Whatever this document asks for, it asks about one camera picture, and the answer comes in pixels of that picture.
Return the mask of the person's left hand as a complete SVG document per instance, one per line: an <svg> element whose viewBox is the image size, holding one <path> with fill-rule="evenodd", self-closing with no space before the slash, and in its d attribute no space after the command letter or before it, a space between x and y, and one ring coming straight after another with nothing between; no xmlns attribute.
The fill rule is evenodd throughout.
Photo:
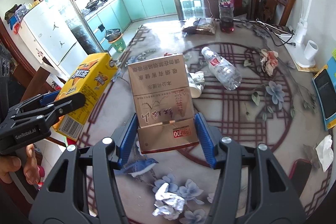
<svg viewBox="0 0 336 224"><path fill-rule="evenodd" d="M37 159L35 156L35 148L33 144L26 147L27 160L23 167L25 178L30 185L37 184L39 182L39 169ZM16 172L22 166L21 160L16 156L1 156L0 159L0 177L1 180L6 183L12 183L10 172Z"/></svg>

